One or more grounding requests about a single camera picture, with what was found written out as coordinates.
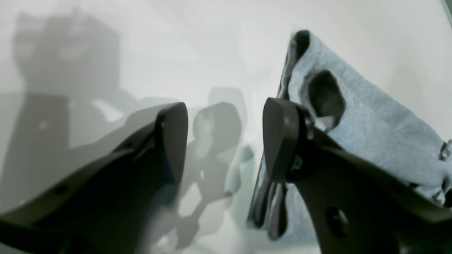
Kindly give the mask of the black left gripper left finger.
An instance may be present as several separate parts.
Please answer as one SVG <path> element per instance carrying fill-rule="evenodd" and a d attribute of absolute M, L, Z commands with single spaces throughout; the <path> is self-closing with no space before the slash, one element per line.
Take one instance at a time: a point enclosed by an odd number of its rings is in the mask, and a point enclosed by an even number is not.
<path fill-rule="evenodd" d="M 183 102 L 109 154 L 1 215 L 1 243 L 32 254 L 128 254 L 154 197 L 181 182 L 188 135 Z"/>

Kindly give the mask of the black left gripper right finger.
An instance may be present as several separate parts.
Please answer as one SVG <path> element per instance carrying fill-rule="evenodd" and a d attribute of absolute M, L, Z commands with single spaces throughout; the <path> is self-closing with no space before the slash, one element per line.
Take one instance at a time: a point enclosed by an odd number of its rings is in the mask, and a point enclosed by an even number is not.
<path fill-rule="evenodd" d="M 451 212 L 343 150 L 304 107 L 268 98 L 263 144 L 269 178 L 296 186 L 323 254 L 451 253 Z"/>

